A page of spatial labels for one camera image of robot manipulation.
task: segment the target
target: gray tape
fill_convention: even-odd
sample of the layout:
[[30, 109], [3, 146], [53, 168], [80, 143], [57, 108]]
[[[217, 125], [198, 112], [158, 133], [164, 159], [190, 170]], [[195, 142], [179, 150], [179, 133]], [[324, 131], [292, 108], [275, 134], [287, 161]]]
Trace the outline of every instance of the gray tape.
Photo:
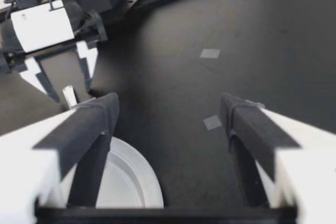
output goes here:
[[206, 59], [218, 59], [219, 53], [219, 49], [203, 49], [200, 57]]
[[217, 115], [211, 116], [203, 120], [205, 127], [208, 131], [214, 130], [215, 128], [221, 127], [222, 123]]

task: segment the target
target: white paper plate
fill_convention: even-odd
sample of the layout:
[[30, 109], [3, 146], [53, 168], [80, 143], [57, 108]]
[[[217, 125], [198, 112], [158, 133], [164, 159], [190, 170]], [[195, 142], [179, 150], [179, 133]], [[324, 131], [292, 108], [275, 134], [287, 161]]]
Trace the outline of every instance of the white paper plate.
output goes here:
[[[75, 169], [62, 182], [65, 199]], [[97, 208], [163, 208], [159, 181], [147, 160], [113, 137], [97, 199]]]

